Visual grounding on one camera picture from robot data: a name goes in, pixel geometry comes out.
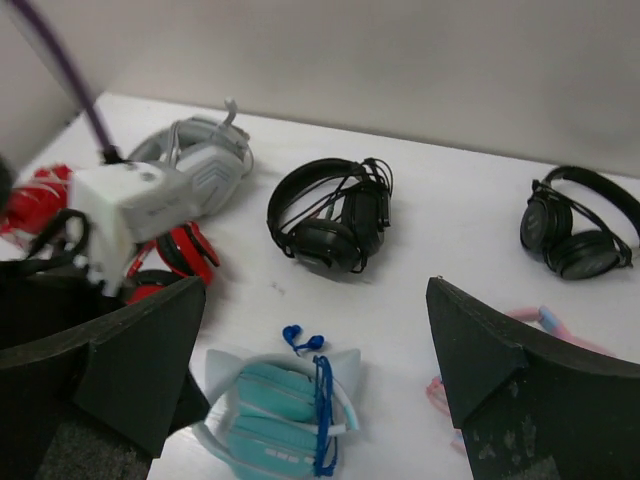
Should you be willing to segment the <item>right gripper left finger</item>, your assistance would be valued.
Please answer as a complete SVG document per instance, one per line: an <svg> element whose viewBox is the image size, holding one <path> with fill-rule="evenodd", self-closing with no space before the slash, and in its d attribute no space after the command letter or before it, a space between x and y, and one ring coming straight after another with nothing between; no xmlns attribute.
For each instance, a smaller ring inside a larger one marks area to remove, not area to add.
<svg viewBox="0 0 640 480"><path fill-rule="evenodd" d="M5 479L143 479L209 405L189 370L206 303L182 279L136 303L1 348Z"/></svg>

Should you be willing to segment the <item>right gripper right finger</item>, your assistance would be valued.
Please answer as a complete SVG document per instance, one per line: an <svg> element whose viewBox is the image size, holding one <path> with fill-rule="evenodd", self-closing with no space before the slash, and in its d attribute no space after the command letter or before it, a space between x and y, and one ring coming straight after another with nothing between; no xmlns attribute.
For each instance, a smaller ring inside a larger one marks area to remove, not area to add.
<svg viewBox="0 0 640 480"><path fill-rule="evenodd" d="M476 479L636 479L639 367L432 277L426 305L451 421Z"/></svg>

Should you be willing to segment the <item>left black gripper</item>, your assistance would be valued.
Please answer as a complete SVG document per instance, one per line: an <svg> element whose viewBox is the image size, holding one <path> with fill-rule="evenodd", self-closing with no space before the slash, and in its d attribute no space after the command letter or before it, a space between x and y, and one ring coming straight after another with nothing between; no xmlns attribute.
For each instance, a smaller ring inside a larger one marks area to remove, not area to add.
<svg viewBox="0 0 640 480"><path fill-rule="evenodd" d="M31 243L25 258L1 262L1 348L8 349L73 328L125 306L103 294L77 267L89 244L88 217L61 210Z"/></svg>

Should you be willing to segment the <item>teal cat-ear headphones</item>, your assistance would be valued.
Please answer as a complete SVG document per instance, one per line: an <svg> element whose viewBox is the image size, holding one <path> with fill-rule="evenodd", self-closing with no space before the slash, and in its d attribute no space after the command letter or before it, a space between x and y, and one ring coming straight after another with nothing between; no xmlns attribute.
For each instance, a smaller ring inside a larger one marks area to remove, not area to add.
<svg viewBox="0 0 640 480"><path fill-rule="evenodd" d="M360 428L352 403L361 370L361 353L345 350L326 356L333 371L332 440ZM216 427L192 427L199 443L226 463L238 479L313 479L317 421L313 357L262 354L242 359L210 349L205 360L209 404L224 400Z"/></svg>

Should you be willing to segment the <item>blue earphones with cable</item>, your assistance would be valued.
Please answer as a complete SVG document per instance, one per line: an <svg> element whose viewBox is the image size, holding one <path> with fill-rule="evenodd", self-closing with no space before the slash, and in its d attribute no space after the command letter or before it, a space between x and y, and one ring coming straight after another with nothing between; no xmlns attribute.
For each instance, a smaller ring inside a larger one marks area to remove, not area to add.
<svg viewBox="0 0 640 480"><path fill-rule="evenodd" d="M332 440L329 428L333 425L333 371L329 359L320 355L325 339L322 335L313 335L306 343L297 344L296 339L302 333L299 325L283 328L282 337L297 356L301 351L314 353L312 363L315 366L314 408L317 421L316 449L314 457L314 475L332 477L338 461L338 441Z"/></svg>

